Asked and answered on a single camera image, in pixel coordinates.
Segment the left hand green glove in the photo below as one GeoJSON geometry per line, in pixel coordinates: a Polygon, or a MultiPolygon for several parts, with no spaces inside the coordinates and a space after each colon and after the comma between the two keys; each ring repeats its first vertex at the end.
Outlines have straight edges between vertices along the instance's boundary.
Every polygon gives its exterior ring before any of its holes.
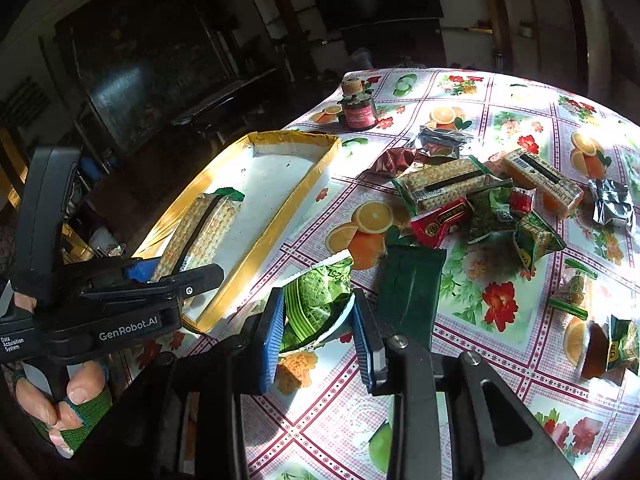
{"type": "Polygon", "coordinates": [[[24,365],[17,367],[13,385],[17,403],[64,458],[74,455],[113,405],[102,361],[79,365],[60,402],[53,402],[29,380],[24,365]]]}

